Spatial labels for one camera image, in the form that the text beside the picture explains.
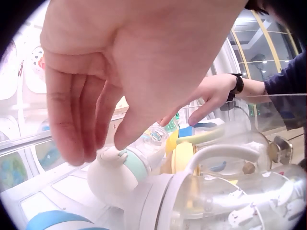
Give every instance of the blue ring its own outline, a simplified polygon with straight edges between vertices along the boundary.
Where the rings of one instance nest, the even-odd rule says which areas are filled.
[[[109,229],[93,227],[93,228],[83,228],[83,229],[79,229],[79,230],[109,230]]]
[[[29,221],[25,230],[45,230],[46,228],[55,224],[68,221],[84,221],[93,224],[93,222],[82,216],[59,210],[53,210],[37,214]]]

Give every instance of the cartoon print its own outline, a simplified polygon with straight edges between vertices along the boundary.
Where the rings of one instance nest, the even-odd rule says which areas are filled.
[[[45,82],[45,60],[44,60],[44,51],[41,46],[36,47],[30,56],[31,69],[33,72]]]

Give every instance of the clear plastic bottle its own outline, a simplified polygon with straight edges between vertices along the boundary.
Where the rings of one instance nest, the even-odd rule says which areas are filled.
[[[188,176],[171,230],[287,230],[306,207],[306,173],[296,165],[236,178]]]

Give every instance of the dark hair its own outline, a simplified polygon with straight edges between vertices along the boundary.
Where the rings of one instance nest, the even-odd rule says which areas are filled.
[[[260,13],[260,14],[268,14],[268,12],[266,12],[265,10],[261,9],[258,5],[258,0],[249,0],[246,5],[245,5],[245,9],[248,9],[248,10],[254,10],[256,11],[257,13]]]
[[[254,10],[260,14],[268,14],[258,5],[259,0],[249,0],[245,6],[248,10]],[[300,0],[263,0],[264,7],[270,6],[275,13],[285,22],[288,29],[294,33],[306,49],[307,36],[305,29],[305,3]]]

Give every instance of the white handle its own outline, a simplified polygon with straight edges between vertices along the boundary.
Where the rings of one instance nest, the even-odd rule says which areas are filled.
[[[240,145],[211,145],[195,153],[194,156],[188,162],[185,171],[192,175],[194,169],[201,161],[211,157],[236,157],[250,162],[256,162],[259,158],[259,152]]]

